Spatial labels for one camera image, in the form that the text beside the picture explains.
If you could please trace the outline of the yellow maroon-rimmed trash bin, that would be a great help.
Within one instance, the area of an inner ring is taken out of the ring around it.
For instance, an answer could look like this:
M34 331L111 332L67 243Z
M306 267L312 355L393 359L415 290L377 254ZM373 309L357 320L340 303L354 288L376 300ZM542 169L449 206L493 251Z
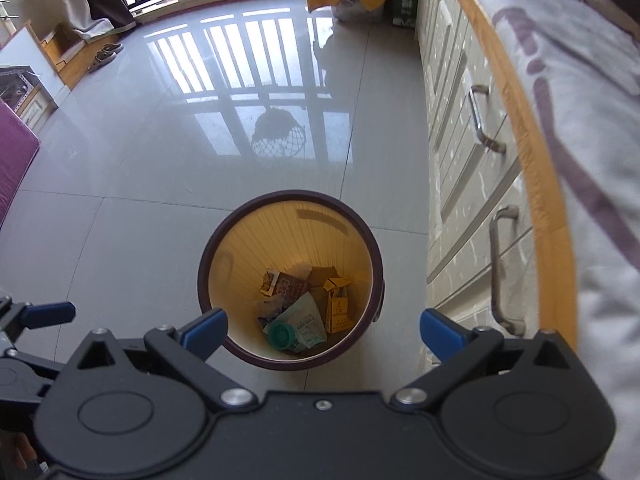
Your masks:
M380 248L366 222L326 194L286 190L232 211L198 266L202 311L228 318L224 348L265 370L329 363L380 316Z

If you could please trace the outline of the green round lid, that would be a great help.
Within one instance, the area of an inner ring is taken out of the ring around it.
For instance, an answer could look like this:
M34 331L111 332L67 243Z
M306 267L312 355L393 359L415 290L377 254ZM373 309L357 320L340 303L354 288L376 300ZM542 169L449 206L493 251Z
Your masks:
M282 322L272 322L266 327L268 342L278 351L291 350L296 347L295 330L291 325Z

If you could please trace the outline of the cream cabinet with drawers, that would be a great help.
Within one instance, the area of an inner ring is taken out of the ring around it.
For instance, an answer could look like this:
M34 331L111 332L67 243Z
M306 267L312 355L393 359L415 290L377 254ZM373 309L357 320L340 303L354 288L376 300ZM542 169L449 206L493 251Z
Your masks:
M510 117L472 18L459 0L419 0L416 16L427 106L430 168L429 306L466 328L506 336L539 328L532 220ZM488 136L506 154L477 141L466 94L477 94Z

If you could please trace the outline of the brown snack box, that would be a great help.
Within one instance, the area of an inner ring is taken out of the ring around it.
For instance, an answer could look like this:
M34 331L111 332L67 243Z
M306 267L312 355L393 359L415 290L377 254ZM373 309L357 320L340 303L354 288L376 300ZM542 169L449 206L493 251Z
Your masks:
M307 282L294 278L291 274L268 269L262 277L259 292L266 297L283 296L286 300L295 302L308 289Z

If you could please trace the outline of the green white paper wrapper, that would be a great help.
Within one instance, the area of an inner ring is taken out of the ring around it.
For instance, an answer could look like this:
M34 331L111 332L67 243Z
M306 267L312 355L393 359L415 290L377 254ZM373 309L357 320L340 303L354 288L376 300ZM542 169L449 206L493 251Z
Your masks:
M319 309L309 292L297 299L274 322L286 323L295 330L296 347L286 351L309 350L328 340Z

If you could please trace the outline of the yellow small carton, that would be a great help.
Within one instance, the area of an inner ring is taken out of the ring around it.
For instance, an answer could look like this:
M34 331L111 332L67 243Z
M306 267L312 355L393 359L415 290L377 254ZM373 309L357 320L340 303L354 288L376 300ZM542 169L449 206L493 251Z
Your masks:
M348 288L352 284L346 278L328 278L323 289L328 293L326 303L326 331L329 334L338 334L345 330L351 330L355 326L355 320L349 313Z

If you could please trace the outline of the crumpled tan paper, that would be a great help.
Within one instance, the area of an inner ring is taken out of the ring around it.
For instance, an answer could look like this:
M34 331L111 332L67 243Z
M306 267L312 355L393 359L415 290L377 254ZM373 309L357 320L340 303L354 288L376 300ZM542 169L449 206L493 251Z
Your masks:
M312 266L306 262L294 264L288 273L308 283L310 287L322 288L330 278L337 278L334 266Z

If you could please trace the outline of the purple sofa cushion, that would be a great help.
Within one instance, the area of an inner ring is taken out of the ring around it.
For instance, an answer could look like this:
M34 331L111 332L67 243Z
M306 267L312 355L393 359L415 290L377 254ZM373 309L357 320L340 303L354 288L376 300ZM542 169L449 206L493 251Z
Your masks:
M0 226L40 148L40 142L5 102L0 102Z

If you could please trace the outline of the pair of slippers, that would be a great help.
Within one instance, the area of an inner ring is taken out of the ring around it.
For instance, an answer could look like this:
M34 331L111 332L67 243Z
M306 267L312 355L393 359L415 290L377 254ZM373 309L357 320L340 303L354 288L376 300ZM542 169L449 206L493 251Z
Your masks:
M114 61L119 52L124 50L122 44L104 44L104 46L96 52L91 64L88 67L89 73L94 73L103 66Z

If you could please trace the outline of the white purple patterned blanket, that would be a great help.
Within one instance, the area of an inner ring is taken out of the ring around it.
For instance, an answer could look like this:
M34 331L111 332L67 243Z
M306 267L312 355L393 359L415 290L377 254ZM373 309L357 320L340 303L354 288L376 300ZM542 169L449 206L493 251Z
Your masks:
M639 27L612 0L477 0L562 184L578 352L610 402L610 479L639 474Z

